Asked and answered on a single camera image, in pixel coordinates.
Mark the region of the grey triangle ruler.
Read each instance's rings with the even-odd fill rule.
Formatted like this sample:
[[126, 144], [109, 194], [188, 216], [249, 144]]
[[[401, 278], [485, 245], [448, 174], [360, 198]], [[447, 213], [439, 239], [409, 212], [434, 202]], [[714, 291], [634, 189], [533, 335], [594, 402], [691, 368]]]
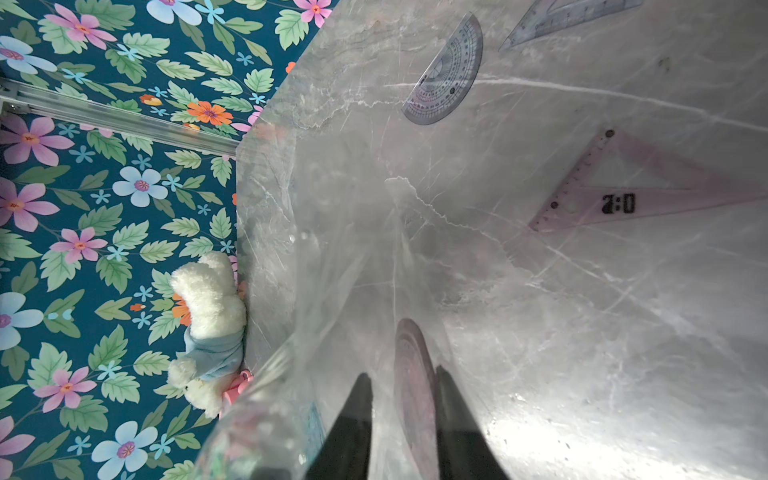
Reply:
[[643, 3], [643, 0], [578, 0], [555, 6], [554, 0], [535, 1], [499, 50], [509, 50], [564, 29], [640, 7]]

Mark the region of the pink round toy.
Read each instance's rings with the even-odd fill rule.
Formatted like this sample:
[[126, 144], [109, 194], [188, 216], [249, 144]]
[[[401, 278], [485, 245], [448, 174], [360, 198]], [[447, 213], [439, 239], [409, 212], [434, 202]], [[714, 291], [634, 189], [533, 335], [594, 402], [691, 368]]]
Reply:
[[249, 371], [243, 370], [232, 380], [229, 387], [222, 394], [223, 412], [234, 405], [239, 396], [247, 389], [252, 379], [253, 375]]

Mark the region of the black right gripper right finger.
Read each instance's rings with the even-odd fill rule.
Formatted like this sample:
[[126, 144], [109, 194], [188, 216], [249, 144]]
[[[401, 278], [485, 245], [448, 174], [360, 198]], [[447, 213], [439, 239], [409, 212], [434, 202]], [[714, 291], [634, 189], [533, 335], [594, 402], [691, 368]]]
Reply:
[[438, 366], [435, 378], [439, 478], [508, 480], [450, 372]]

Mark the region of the white plush bear toy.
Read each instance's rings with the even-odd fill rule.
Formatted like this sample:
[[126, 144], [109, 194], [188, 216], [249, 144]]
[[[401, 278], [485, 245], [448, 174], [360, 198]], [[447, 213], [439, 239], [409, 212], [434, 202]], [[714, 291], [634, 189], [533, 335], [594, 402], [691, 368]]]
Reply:
[[224, 409], [224, 393], [240, 372], [247, 325], [230, 258], [209, 252], [171, 274], [173, 293], [188, 310], [184, 352], [171, 361], [169, 385], [190, 405], [214, 419]]

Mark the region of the purple protractor set pouch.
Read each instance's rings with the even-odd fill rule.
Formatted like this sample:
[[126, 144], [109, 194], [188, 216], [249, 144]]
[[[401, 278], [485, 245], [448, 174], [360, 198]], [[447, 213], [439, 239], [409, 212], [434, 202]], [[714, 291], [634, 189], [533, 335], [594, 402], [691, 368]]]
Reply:
[[372, 382], [367, 479], [422, 479], [395, 396], [395, 336], [422, 330], [436, 373], [452, 355], [393, 187], [354, 131], [260, 120], [238, 149], [240, 279], [251, 325], [278, 336], [225, 411], [195, 479], [305, 479], [361, 373]]

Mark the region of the grey protractor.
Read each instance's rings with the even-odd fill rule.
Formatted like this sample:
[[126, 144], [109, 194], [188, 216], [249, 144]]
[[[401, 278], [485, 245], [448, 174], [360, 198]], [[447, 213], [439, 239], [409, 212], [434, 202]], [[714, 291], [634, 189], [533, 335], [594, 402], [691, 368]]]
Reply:
[[405, 118], [426, 126], [450, 115], [473, 86], [483, 47], [481, 25], [467, 13], [405, 100]]

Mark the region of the purple triangle ruler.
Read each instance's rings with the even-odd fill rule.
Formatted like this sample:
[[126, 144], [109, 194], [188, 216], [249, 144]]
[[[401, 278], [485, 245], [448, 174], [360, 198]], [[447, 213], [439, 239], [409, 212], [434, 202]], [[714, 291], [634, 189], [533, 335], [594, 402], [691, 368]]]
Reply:
[[[609, 155], [662, 180], [661, 187], [595, 185]], [[528, 223], [537, 233], [672, 215], [767, 198], [767, 192], [615, 128], [598, 133]]]

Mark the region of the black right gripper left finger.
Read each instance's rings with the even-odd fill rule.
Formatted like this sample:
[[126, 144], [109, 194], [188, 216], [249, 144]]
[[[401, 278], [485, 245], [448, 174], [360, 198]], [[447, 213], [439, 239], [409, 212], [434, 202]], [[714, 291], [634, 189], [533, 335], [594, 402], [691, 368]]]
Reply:
[[372, 382], [366, 373], [361, 373], [304, 478], [366, 480], [373, 430], [372, 413]]

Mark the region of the purple protractor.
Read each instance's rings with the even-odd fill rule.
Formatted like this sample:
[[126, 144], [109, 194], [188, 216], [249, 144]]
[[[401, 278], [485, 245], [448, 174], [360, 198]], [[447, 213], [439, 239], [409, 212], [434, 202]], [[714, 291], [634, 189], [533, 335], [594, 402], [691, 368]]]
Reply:
[[395, 396], [406, 443], [422, 479], [438, 479], [435, 371], [420, 327], [399, 321], [395, 336]]

